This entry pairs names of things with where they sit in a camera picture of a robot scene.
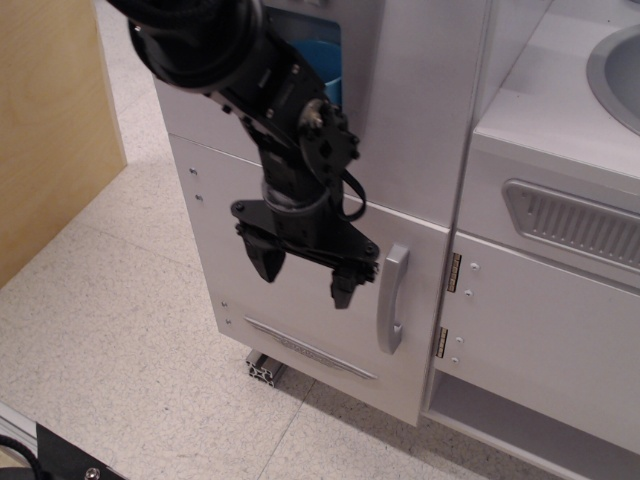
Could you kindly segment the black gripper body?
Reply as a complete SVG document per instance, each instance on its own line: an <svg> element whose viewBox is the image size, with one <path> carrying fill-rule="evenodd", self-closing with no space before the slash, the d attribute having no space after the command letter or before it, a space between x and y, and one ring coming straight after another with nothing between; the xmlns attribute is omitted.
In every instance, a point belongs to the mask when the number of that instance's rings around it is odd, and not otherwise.
<svg viewBox="0 0 640 480"><path fill-rule="evenodd" d="M335 210L323 198L301 209L283 210L265 200L237 200L231 205L236 231L272 238L286 252L332 271L356 269L372 282L378 271L379 247L355 226L366 205L351 214Z"/></svg>

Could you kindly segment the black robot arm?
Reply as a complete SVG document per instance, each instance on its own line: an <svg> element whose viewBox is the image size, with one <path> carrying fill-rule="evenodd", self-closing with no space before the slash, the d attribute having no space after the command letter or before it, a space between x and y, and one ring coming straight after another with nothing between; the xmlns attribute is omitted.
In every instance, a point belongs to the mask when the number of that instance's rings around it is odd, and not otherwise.
<svg viewBox="0 0 640 480"><path fill-rule="evenodd" d="M262 279L287 255L329 268L331 296L348 307L374 280L378 246L356 229L344 192L362 192L348 165L359 140L324 82L272 27L259 1L119 1L134 50L162 82L204 95L237 116L258 148L262 196L231 207Z"/></svg>

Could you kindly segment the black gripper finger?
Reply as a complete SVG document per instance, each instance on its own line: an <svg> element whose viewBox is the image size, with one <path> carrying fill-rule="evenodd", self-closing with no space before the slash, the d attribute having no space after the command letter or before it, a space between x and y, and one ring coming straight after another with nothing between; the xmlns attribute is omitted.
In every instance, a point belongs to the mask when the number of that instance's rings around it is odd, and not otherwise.
<svg viewBox="0 0 640 480"><path fill-rule="evenodd" d="M332 271L331 297L336 309L347 309L356 287L365 282L365 276L356 269L340 267Z"/></svg>
<svg viewBox="0 0 640 480"><path fill-rule="evenodd" d="M245 250L259 276L273 283L286 257L286 252L272 238L246 233L242 236Z"/></svg>

